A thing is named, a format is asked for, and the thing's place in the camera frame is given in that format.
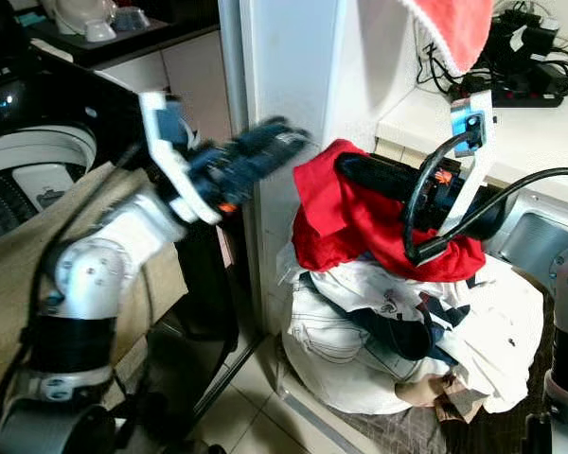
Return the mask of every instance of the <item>laundry pile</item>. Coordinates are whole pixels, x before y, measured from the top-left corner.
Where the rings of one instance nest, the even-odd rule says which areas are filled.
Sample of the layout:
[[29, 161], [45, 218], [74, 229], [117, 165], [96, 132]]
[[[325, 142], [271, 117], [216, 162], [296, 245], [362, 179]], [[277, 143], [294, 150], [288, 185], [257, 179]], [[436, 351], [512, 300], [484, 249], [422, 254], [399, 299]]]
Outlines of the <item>laundry pile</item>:
[[[305, 385], [332, 407], [389, 414], [435, 407], [469, 422], [527, 394], [542, 295], [460, 236], [419, 267], [404, 256], [402, 204], [337, 174], [344, 140], [294, 170], [301, 206], [278, 268], [293, 284], [283, 344]], [[424, 241], [435, 231], [414, 233]]]

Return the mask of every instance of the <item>tile floor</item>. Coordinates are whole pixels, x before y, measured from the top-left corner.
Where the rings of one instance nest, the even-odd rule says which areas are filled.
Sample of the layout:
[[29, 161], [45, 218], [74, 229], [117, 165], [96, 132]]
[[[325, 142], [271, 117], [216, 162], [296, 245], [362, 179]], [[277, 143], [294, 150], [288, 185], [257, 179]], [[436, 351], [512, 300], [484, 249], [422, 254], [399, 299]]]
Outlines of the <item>tile floor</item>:
[[228, 454], [343, 454], [274, 392], [274, 340], [248, 358], [204, 414], [190, 437], [221, 445]]

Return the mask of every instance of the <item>washing machine drum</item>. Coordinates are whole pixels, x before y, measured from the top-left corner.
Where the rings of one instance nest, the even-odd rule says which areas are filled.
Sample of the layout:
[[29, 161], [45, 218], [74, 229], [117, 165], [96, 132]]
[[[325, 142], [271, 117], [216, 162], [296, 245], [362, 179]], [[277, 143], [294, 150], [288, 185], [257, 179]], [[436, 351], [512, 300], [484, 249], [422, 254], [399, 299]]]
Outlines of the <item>washing machine drum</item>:
[[0, 236], [43, 211], [92, 166], [84, 127], [43, 125], [0, 135]]

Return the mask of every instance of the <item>white cloth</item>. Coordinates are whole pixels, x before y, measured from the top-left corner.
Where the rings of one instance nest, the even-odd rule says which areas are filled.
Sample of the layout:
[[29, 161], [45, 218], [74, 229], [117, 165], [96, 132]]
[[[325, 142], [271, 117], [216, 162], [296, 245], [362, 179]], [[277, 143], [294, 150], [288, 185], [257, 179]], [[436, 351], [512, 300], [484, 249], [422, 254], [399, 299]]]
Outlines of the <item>white cloth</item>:
[[395, 396], [396, 381], [445, 375], [449, 367], [433, 358], [414, 365], [400, 359], [399, 367], [388, 371], [366, 351], [369, 334], [333, 310], [326, 296], [346, 311], [370, 307], [387, 315], [389, 310], [382, 310], [386, 294], [397, 312], [409, 317], [418, 312], [420, 292], [438, 298], [444, 307], [470, 305], [465, 319], [436, 343], [459, 362], [453, 374], [466, 388], [488, 396], [488, 412], [510, 410], [526, 396], [528, 368], [541, 339], [542, 295], [509, 265], [487, 257], [476, 274], [478, 285], [471, 289], [465, 282], [406, 281], [361, 260], [312, 272], [315, 288], [295, 276], [292, 316], [283, 321], [289, 335], [283, 335], [284, 346], [308, 388], [329, 405], [346, 412], [398, 412], [405, 402]]

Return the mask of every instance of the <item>red towel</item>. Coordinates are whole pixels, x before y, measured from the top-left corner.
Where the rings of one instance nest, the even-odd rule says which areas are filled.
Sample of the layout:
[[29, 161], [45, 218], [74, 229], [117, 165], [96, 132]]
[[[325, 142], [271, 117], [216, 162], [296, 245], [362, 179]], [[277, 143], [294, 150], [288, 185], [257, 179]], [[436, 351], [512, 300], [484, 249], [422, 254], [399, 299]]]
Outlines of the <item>red towel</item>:
[[[347, 140], [334, 141], [324, 152], [294, 169], [301, 207], [293, 226], [299, 264], [326, 271], [370, 251], [383, 267], [424, 282], [456, 282], [472, 277], [486, 262], [480, 241], [458, 236], [447, 251], [420, 267], [404, 255], [402, 203], [365, 189], [338, 175], [334, 161], [344, 152], [365, 154]], [[436, 230], [414, 232], [415, 242]]]
[[486, 44], [492, 0], [399, 0], [427, 29], [453, 76], [468, 72]]

